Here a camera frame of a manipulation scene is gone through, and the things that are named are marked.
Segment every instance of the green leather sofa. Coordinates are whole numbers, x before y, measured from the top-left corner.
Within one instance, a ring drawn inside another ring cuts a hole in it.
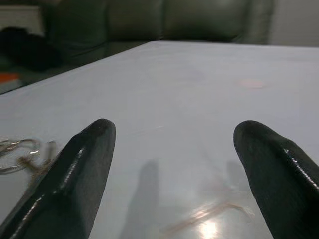
[[[25,83],[154,40],[267,44],[273,0],[39,0],[46,36],[65,65],[20,68]]]

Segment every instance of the orange object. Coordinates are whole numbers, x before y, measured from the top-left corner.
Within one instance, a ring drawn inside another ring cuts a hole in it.
[[[0,73],[0,83],[5,83],[12,80],[17,80],[17,79],[19,79],[19,75],[17,73],[9,73],[9,72]]]

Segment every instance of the table surface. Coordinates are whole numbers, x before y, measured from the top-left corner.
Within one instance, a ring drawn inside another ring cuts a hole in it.
[[[99,118],[117,140],[90,239],[272,238],[233,147],[245,120],[264,123],[319,159],[319,49],[150,42],[0,96],[0,132],[59,149]],[[1,176],[0,221],[24,192],[25,171]]]

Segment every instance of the white wall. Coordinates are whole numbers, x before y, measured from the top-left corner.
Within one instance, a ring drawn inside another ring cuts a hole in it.
[[[276,0],[270,43],[319,46],[319,0]]]

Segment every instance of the white table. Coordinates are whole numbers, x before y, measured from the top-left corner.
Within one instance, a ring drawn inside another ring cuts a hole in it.
[[[62,149],[99,118],[115,123],[90,239],[158,239],[167,225],[221,201],[250,208],[253,223],[229,210],[173,238],[209,238],[216,229],[215,238],[269,239],[233,130],[259,121],[319,163],[318,89],[316,48],[150,42],[1,95],[0,132],[56,140]],[[0,221],[27,178],[25,171],[0,177]]]

